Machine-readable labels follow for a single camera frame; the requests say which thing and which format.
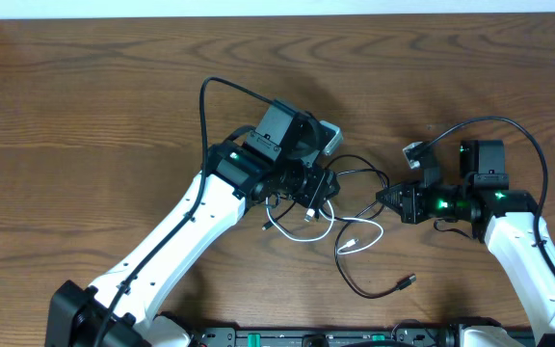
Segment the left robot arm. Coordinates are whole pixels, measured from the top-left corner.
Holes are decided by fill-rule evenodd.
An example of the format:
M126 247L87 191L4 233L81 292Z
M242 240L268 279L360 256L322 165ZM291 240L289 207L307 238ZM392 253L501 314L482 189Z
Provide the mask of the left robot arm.
M255 205L285 197L313 218L339 191L317 164L343 141L338 126L280 100L257 126L208 150L181 201L120 263L87 288L66 281L48 312L48 346L187 346L192 337L159 309L201 254Z

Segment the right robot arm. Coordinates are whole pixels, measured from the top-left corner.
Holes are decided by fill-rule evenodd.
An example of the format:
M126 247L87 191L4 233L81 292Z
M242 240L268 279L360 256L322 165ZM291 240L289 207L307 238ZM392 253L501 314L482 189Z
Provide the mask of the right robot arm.
M500 140L463 141L462 184L443 183L432 150L422 142L403 150L420 180L397 183L376 199L403 223L457 221L471 225L470 238L485 244L503 267L529 319L538 346L555 346L555 246L537 204L526 191L512 190Z

